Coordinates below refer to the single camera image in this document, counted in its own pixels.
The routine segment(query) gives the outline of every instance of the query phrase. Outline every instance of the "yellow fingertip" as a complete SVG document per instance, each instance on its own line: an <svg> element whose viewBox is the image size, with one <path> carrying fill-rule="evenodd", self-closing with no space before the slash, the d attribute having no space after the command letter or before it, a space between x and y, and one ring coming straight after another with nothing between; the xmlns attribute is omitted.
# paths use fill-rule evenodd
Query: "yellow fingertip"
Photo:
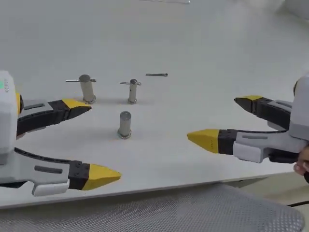
<svg viewBox="0 0 309 232"><path fill-rule="evenodd" d="M212 153L219 153L218 145L218 129L206 129L195 131L187 134L188 139L200 146L201 148Z"/></svg>
<svg viewBox="0 0 309 232"><path fill-rule="evenodd" d="M73 109L75 107L88 107L88 108L91 108L89 105L83 103L83 102L80 102L80 101L77 101L77 100L74 100L74 99L62 99L62 101L70 108L70 109Z"/></svg>
<svg viewBox="0 0 309 232"><path fill-rule="evenodd" d="M92 190L119 180L121 174L107 167L90 164L89 178L82 190Z"/></svg>
<svg viewBox="0 0 309 232"><path fill-rule="evenodd" d="M251 101L254 101L254 100L257 100L257 99L260 99L262 98L262 96L259 96L259 95L248 95L248 96L243 96L243 97L238 97L236 99L249 99Z"/></svg>
<svg viewBox="0 0 309 232"><path fill-rule="evenodd" d="M21 102L20 102L20 94L16 92L16 101L17 101L17 114L21 113Z"/></svg>

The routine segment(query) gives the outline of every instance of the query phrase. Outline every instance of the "gray mesh chair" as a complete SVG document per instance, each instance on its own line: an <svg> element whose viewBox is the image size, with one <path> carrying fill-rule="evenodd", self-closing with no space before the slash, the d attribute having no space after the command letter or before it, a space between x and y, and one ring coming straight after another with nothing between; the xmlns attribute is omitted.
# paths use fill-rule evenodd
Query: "gray mesh chair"
<svg viewBox="0 0 309 232"><path fill-rule="evenodd" d="M301 232L302 215L240 189L212 186L0 211L1 232Z"/></svg>

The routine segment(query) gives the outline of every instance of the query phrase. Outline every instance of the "silver pin head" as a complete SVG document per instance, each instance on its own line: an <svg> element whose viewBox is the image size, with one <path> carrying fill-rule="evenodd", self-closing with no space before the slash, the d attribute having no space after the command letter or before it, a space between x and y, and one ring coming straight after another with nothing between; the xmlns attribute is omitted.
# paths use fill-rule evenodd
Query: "silver pin head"
<svg viewBox="0 0 309 232"><path fill-rule="evenodd" d="M96 101L96 96L93 93L92 82L89 75L81 75L79 77L83 92L83 100L86 104L93 104Z"/></svg>
<svg viewBox="0 0 309 232"><path fill-rule="evenodd" d="M117 133L122 139L128 139L131 137L131 117L131 113L128 111L120 113L120 127Z"/></svg>
<svg viewBox="0 0 309 232"><path fill-rule="evenodd" d="M130 80L130 82L121 82L123 85L130 85L130 91L129 91L129 98L127 102L129 104L135 104L137 99L136 99L136 91L137 91L137 86L141 86L141 82L138 82L136 79Z"/></svg>

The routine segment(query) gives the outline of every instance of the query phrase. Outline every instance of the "metal rod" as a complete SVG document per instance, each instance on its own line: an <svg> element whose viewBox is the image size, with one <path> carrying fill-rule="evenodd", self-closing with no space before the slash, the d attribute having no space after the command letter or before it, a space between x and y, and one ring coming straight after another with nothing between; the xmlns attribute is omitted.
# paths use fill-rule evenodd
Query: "metal rod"
<svg viewBox="0 0 309 232"><path fill-rule="evenodd" d="M146 73L146 76L168 76L167 73Z"/></svg>
<svg viewBox="0 0 309 232"><path fill-rule="evenodd" d="M66 82L80 82L80 80L66 80ZM97 82L96 79L90 79L90 82Z"/></svg>
<svg viewBox="0 0 309 232"><path fill-rule="evenodd" d="M120 127L118 129L118 136L122 139L128 139L131 137L131 113L123 111L120 114Z"/></svg>

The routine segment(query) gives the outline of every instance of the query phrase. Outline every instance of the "white table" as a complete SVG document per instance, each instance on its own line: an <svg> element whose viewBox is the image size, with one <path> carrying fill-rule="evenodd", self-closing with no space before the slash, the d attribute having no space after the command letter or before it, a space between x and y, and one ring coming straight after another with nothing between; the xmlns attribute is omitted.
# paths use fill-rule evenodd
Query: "white table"
<svg viewBox="0 0 309 232"><path fill-rule="evenodd" d="M108 166L121 180L93 191L32 197L32 184L0 189L0 206L124 194L269 176L292 165L214 155L187 140L206 128L269 130L243 111L236 96L292 101L309 69L308 25L281 1L4 0L0 68L24 99L80 98L89 74L97 103L71 121L27 134L16 146L56 158ZM169 73L148 77L146 73ZM126 104L136 78L138 103ZM132 137L121 140L119 114L132 114Z"/></svg>

